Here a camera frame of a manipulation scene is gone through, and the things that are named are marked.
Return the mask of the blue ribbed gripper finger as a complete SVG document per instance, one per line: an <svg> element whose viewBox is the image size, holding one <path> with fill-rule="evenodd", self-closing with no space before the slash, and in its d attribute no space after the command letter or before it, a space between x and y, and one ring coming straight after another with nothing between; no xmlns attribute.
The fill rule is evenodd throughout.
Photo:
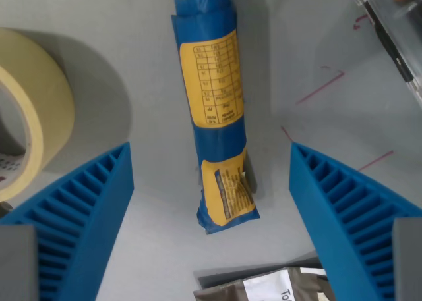
<svg viewBox="0 0 422 301"><path fill-rule="evenodd" d="M292 143L289 191L337 300L394 300L392 229L421 208L368 176Z"/></svg>
<svg viewBox="0 0 422 301"><path fill-rule="evenodd" d="M95 300L134 191L128 142L66 174L2 225L34 227L40 300Z"/></svg>

